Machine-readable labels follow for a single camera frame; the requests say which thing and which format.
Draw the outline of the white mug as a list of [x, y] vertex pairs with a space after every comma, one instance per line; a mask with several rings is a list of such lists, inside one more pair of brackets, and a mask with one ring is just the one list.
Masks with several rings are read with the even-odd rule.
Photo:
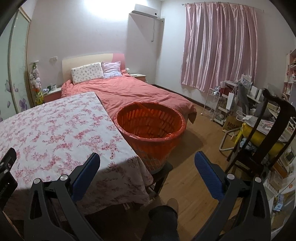
[[54, 84], [51, 86], [51, 90], [56, 90], [56, 89], [57, 89], [57, 85]]

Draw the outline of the person's dark trouser leg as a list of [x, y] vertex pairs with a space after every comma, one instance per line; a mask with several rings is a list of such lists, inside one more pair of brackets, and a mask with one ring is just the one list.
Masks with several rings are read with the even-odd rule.
[[149, 211], [149, 222], [141, 240], [179, 241], [178, 214], [170, 206], [157, 206]]

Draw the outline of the beige pink headboard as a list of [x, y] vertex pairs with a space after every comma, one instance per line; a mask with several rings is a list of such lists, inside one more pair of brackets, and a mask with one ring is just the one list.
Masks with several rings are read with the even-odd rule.
[[118, 62], [121, 70], [125, 70], [125, 55], [123, 53], [92, 54], [62, 60], [63, 82], [72, 80], [71, 69], [97, 62]]

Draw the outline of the floral wardrobe sliding doors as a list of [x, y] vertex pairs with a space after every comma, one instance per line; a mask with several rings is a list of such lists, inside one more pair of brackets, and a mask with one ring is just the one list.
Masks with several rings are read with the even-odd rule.
[[33, 106], [27, 67], [30, 19], [21, 9], [1, 34], [1, 121]]

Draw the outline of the plush toy hanging stack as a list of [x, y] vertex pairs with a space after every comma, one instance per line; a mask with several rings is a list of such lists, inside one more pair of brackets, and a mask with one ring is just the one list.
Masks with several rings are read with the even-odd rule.
[[38, 61], [32, 63], [32, 68], [29, 72], [32, 95], [36, 105], [41, 105], [44, 102], [44, 94], [41, 85], [40, 74], [38, 70]]

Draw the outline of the right bedside table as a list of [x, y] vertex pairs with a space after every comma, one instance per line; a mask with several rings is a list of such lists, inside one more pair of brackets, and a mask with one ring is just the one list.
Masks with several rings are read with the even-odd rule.
[[146, 82], [146, 76], [140, 73], [130, 74], [131, 77], [134, 77], [142, 82]]

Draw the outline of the pink bedside table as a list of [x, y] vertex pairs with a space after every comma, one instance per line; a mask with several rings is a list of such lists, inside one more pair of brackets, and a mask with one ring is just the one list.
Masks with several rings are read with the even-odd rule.
[[55, 101], [61, 98], [61, 87], [52, 90], [44, 95], [44, 103]]

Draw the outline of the black office chair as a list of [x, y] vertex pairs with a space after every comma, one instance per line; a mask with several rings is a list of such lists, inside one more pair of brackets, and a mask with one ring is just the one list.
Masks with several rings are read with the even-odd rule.
[[[250, 116], [244, 120], [241, 133], [246, 140], [242, 147], [236, 144], [225, 173], [237, 166], [249, 176], [258, 176], [263, 180], [287, 150], [295, 138], [295, 131], [285, 136], [285, 130], [291, 118], [295, 118], [295, 107], [284, 99], [272, 95], [268, 89], [262, 91], [264, 100], [258, 117]], [[269, 102], [276, 103], [280, 112], [274, 122], [263, 120]]]

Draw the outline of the white air conditioner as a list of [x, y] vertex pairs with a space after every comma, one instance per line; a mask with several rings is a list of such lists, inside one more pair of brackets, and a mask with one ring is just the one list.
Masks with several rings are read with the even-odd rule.
[[143, 6], [140, 4], [136, 4], [134, 10], [132, 11], [133, 14], [138, 14], [142, 16], [147, 16], [149, 18], [157, 19], [158, 18], [158, 10], [150, 8], [148, 6]]

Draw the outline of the floral pink tablecloth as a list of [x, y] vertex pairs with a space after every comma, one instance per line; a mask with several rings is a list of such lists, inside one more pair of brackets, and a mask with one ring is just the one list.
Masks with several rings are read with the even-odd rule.
[[83, 199], [81, 213], [92, 214], [122, 203], [145, 204], [153, 178], [123, 138], [96, 94], [87, 92], [23, 111], [1, 122], [1, 155], [16, 151], [11, 174], [17, 188], [4, 212], [14, 220], [25, 216], [33, 181], [55, 181], [82, 165], [92, 153], [100, 168]]

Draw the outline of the orange laundry basket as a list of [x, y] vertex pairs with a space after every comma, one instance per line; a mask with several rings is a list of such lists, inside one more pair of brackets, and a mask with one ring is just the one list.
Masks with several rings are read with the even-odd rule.
[[177, 110], [156, 102], [125, 105], [114, 115], [114, 123], [152, 174], [164, 167], [187, 124]]

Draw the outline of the wall power outlet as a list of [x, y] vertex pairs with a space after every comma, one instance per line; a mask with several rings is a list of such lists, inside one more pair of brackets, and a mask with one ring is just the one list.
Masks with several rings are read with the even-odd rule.
[[57, 56], [51, 57], [49, 59], [50, 62], [56, 62], [57, 60], [58, 60], [58, 57]]

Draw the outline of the salmon pink duvet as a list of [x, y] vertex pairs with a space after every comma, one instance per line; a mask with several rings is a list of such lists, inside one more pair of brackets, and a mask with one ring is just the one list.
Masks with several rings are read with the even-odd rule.
[[94, 92], [112, 119], [121, 107], [133, 102], [156, 102], [169, 106], [192, 123], [197, 116], [195, 106], [191, 101], [179, 94], [138, 80], [125, 71], [121, 76], [93, 79], [79, 84], [73, 84], [71, 80], [67, 80], [62, 85], [61, 97], [85, 92]]

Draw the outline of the floral white pillow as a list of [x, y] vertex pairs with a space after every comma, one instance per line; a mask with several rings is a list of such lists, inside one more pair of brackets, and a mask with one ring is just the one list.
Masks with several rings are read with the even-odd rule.
[[101, 62], [72, 68], [71, 75], [73, 84], [79, 84], [93, 79], [104, 78]]

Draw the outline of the pink striped pillow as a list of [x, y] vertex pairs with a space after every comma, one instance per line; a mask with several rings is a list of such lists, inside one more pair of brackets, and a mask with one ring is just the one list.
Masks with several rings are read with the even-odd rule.
[[117, 62], [102, 62], [104, 78], [112, 78], [121, 76], [121, 61]]

